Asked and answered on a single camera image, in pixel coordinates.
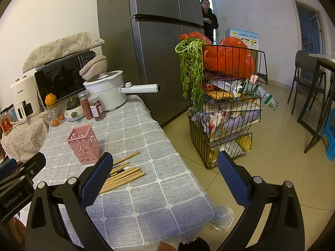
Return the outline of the black microwave oven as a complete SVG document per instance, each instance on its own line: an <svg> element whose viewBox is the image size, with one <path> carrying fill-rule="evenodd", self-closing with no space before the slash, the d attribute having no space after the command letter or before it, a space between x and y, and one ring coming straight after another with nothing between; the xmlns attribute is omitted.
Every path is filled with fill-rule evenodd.
<svg viewBox="0 0 335 251"><path fill-rule="evenodd" d="M38 69L34 76L41 100L44 101L51 93L60 100L83 90L84 79L80 70L95 56L93 50L71 54Z"/></svg>

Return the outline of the grey checked tablecloth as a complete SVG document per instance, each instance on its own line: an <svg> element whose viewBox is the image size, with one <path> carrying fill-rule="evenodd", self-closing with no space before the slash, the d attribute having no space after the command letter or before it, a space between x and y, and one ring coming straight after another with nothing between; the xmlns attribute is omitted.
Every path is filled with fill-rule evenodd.
<svg viewBox="0 0 335 251"><path fill-rule="evenodd" d="M115 172L86 211L114 250L155 250L192 241L207 225L230 228L232 210L212 202L138 96L91 128Z"/></svg>

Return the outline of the blue white cardboard box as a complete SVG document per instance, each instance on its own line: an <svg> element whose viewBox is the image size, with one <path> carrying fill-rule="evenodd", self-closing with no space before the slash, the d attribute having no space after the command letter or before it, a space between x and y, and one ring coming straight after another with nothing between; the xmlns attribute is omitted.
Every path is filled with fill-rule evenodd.
<svg viewBox="0 0 335 251"><path fill-rule="evenodd" d="M257 33L229 28L225 31L225 36L239 38L249 49L259 49L259 35Z"/></svg>

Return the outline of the green squash in bowl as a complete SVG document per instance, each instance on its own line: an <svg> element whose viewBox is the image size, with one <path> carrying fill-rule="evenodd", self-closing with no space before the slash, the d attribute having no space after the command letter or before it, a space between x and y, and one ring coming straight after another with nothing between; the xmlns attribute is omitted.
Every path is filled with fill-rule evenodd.
<svg viewBox="0 0 335 251"><path fill-rule="evenodd" d="M85 114L78 97L72 97L67 102L64 116L70 122L78 121L84 118Z"/></svg>

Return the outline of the dark grey refrigerator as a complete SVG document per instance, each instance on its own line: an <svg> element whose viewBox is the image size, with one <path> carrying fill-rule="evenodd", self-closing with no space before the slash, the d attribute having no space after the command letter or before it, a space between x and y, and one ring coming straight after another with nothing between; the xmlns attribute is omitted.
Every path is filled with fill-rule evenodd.
<svg viewBox="0 0 335 251"><path fill-rule="evenodd" d="M200 0L97 0L102 53L109 70L134 85L157 83L141 98L164 125L187 107L175 46L184 33L202 32Z"/></svg>

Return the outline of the orange fruit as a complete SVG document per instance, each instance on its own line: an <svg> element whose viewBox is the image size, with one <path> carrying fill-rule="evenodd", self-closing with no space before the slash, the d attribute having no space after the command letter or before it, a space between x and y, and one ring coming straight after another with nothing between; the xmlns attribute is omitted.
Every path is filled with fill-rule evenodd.
<svg viewBox="0 0 335 251"><path fill-rule="evenodd" d="M50 106L56 104L57 97L53 93L49 93L49 94L46 95L44 102L45 102L45 104L46 104L47 107L50 107Z"/></svg>

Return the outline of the pink perforated utensil holder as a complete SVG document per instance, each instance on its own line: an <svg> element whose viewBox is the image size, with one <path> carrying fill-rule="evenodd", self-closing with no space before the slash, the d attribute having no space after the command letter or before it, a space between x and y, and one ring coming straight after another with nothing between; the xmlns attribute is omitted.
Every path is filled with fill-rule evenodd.
<svg viewBox="0 0 335 251"><path fill-rule="evenodd" d="M99 160L101 148L91 124L72 128L66 142L81 164L95 163Z"/></svg>

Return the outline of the white electric pot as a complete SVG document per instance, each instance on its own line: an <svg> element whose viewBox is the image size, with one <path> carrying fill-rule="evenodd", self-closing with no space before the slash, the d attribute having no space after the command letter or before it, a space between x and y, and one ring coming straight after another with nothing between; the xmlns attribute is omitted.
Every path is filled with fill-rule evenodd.
<svg viewBox="0 0 335 251"><path fill-rule="evenodd" d="M133 85L124 82L123 71L116 70L102 73L84 82L90 96L97 96L104 111L113 111L127 101L127 94L158 93L159 84Z"/></svg>

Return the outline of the labelled red spice jar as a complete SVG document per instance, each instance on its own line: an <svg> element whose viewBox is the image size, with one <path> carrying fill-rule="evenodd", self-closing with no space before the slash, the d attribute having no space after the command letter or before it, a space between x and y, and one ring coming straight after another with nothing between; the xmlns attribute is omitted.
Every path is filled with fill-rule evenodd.
<svg viewBox="0 0 335 251"><path fill-rule="evenodd" d="M96 121L103 120L105 115L100 98L98 96L89 96L88 101L94 119Z"/></svg>

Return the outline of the red tea tin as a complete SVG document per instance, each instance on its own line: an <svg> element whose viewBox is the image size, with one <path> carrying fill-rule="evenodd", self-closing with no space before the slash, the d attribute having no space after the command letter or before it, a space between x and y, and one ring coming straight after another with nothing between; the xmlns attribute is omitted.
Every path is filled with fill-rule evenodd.
<svg viewBox="0 0 335 251"><path fill-rule="evenodd" d="M1 129L4 135L8 135L13 129L11 117L6 112L1 113Z"/></svg>

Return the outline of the black chopstick gold band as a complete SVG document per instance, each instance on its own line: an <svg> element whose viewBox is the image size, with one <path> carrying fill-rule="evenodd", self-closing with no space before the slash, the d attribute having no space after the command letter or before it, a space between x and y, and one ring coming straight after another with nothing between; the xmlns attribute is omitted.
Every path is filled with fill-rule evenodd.
<svg viewBox="0 0 335 251"><path fill-rule="evenodd" d="M115 173L112 173L112 174L110 174L110 177L112 177L112 176L116 176L117 174L120 174L120 173L122 173L122 172L125 172L127 169L129 169L130 167L129 166L126 166L126 167L124 167L123 169L120 169L120 170L118 170L118 171L116 171Z"/></svg>

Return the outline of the blue plastic stool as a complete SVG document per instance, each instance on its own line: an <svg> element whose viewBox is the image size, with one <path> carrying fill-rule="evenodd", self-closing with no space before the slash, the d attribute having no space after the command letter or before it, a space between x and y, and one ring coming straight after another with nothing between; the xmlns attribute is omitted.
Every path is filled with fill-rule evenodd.
<svg viewBox="0 0 335 251"><path fill-rule="evenodd" d="M332 110L330 117L328 118L320 135L321 137L325 135L328 141L326 155L330 161L334 161L334 154L335 154L334 126L331 125L333 119L334 119L334 109Z"/></svg>

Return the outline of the dotted white cloth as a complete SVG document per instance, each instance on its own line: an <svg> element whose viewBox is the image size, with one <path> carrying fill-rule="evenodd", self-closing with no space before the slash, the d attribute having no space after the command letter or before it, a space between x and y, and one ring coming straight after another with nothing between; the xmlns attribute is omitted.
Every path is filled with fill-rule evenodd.
<svg viewBox="0 0 335 251"><path fill-rule="evenodd" d="M41 149L49 132L49 120L33 117L25 122L16 122L11 132L3 135L1 145L9 157L26 163Z"/></svg>

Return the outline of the green long beans bunch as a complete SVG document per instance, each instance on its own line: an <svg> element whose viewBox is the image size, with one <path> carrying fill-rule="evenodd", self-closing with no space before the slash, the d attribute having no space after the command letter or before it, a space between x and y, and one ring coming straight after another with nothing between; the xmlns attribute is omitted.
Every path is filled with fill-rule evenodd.
<svg viewBox="0 0 335 251"><path fill-rule="evenodd" d="M180 82L182 83L183 97L192 104L196 111L202 109L204 92L202 90L203 53L205 41L188 37L175 47L180 61Z"/></svg>

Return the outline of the black chair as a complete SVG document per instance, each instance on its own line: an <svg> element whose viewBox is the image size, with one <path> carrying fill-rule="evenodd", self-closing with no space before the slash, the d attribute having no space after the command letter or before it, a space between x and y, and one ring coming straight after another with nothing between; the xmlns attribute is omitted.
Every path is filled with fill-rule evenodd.
<svg viewBox="0 0 335 251"><path fill-rule="evenodd" d="M309 53L298 50L295 56L295 72L294 78L289 94L289 98L287 102L290 102L290 98L292 95L292 91L294 85L296 85L295 95L294 95L294 103L291 114L294 113L296 97L298 94L298 89L300 86L306 87L309 89L309 92L312 91L313 100L309 106L309 110L312 109L315 100L317 99L319 94L323 95L322 104L325 102L325 92L326 92L326 85L322 85L322 81L326 79L326 74L322 69L318 71L318 75L315 74L316 72L316 64L317 59L315 57L309 56Z"/></svg>

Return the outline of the woven beige basket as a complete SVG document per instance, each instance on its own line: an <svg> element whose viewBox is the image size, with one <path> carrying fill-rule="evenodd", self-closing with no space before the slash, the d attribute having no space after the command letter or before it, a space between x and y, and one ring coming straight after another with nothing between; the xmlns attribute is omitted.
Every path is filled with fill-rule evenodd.
<svg viewBox="0 0 335 251"><path fill-rule="evenodd" d="M80 76L89 81L92 78L97 77L100 74L106 73L108 67L108 60L106 56L96 56L90 60L85 66L80 70Z"/></svg>

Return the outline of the red plastic bag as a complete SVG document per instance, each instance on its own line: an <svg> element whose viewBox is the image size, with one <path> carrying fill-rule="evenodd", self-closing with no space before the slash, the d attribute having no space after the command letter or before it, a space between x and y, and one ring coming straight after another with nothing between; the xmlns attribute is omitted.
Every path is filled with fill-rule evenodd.
<svg viewBox="0 0 335 251"><path fill-rule="evenodd" d="M180 64L199 64L208 71L248 79L255 71L255 50L246 47L242 40L227 37L214 45L200 32L179 36L175 47Z"/></svg>

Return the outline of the floral microwave cover cloth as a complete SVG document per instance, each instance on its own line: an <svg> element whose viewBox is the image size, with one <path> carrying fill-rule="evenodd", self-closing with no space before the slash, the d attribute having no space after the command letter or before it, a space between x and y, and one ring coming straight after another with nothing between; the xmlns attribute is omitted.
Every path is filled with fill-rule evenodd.
<svg viewBox="0 0 335 251"><path fill-rule="evenodd" d="M54 60L71 54L91 50L104 44L104 40L92 32L80 32L42 44L27 57L22 71L26 73Z"/></svg>

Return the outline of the glass jar with kumquats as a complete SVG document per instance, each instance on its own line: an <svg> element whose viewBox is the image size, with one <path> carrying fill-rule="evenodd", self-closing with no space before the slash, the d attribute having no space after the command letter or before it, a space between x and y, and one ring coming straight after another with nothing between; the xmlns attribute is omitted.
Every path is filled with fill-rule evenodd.
<svg viewBox="0 0 335 251"><path fill-rule="evenodd" d="M48 119L52 128L58 127L65 122L64 108L57 103L48 107Z"/></svg>

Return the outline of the white toaster appliance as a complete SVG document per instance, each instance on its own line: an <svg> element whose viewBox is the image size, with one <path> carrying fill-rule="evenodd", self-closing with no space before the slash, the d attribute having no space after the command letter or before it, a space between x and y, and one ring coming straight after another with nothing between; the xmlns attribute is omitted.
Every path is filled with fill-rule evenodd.
<svg viewBox="0 0 335 251"><path fill-rule="evenodd" d="M18 79L10 87L18 121L25 121L41 112L36 81L33 75Z"/></svg>

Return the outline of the wooden chopstick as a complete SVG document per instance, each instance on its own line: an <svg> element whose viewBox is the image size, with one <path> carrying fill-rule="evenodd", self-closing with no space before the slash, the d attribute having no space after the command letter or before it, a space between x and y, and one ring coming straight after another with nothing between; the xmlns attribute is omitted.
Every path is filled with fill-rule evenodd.
<svg viewBox="0 0 335 251"><path fill-rule="evenodd" d="M127 163L125 163L125 164L123 164L123 165L120 165L120 166L118 166L118 167L116 167L116 168L113 168L113 169L111 170L110 174L117 173L119 170L124 169L124 168L125 168L126 166L128 166L128 165L129 165L129 162L127 162Z"/></svg>
<svg viewBox="0 0 335 251"><path fill-rule="evenodd" d="M140 171L140 172L133 173L130 176L123 177L120 180L104 184L104 186L101 188L99 193L103 194L103 193L109 192L113 189L119 188L127 183L137 180L138 178L141 178L144 175L145 175L145 172Z"/></svg>
<svg viewBox="0 0 335 251"><path fill-rule="evenodd" d="M115 185L118 183L126 182L126 180L130 178L137 179L138 176L141 177L143 174L145 174L145 172L142 171L140 168L127 169L122 173L118 173L114 176L109 177L104 183L103 187L106 188L110 185Z"/></svg>
<svg viewBox="0 0 335 251"><path fill-rule="evenodd" d="M119 165L120 163L122 163L122 162L124 162L124 161L126 161L126 160L128 160L128 159L131 159L132 157L134 157L134 156L136 156L136 155L139 155L139 154L140 154L140 151L136 151L136 152L134 152L134 153L132 153L132 154L130 154L130 155L127 155L127 156L125 156L124 158L122 158L122 159L120 159L120 160L114 162L113 166L115 166L115 165Z"/></svg>
<svg viewBox="0 0 335 251"><path fill-rule="evenodd" d="M109 177L106 180L106 182L114 182L114 181L120 180L123 177L130 176L131 174L136 173L136 172L140 172L140 171L141 171L141 169L139 167L137 167L137 168L136 167L131 167L131 168L127 169L125 172L117 174L116 176Z"/></svg>

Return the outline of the person in black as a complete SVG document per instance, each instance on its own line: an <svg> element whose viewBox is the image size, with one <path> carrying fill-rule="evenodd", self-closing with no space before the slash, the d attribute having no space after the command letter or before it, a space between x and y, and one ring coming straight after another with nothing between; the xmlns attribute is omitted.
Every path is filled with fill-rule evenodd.
<svg viewBox="0 0 335 251"><path fill-rule="evenodd" d="M209 0L201 0L204 35L214 43L214 30L218 29L218 19L210 8Z"/></svg>

